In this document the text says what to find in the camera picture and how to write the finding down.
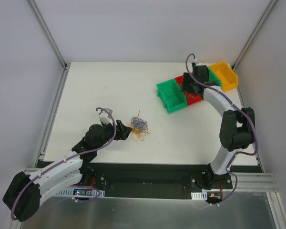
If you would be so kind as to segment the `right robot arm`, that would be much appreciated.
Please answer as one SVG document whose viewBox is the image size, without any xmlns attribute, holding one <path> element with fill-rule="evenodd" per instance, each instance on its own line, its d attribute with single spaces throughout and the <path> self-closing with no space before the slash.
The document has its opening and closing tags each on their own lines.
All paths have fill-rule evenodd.
<svg viewBox="0 0 286 229">
<path fill-rule="evenodd" d="M 227 181 L 231 164 L 255 142 L 255 113 L 252 108 L 239 108 L 222 91 L 219 84 L 209 79 L 206 65 L 192 63 L 192 72 L 183 74 L 182 91 L 199 95 L 221 116 L 219 139 L 221 147 L 207 170 L 198 176 L 195 184 L 211 190 Z"/>
</svg>

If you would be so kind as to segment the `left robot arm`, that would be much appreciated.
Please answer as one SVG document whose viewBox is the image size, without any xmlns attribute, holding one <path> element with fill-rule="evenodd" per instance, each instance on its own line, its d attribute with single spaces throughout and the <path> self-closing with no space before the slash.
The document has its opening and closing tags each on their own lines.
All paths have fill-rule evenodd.
<svg viewBox="0 0 286 229">
<path fill-rule="evenodd" d="M 91 181 L 89 163 L 97 151 L 113 140 L 126 140 L 132 128 L 121 120 L 114 123 L 93 124 L 85 136 L 62 158 L 40 171 L 17 173 L 3 196 L 3 203 L 11 210 L 12 220 L 24 222 L 39 207 L 61 189 L 79 183 L 85 186 Z"/>
</svg>

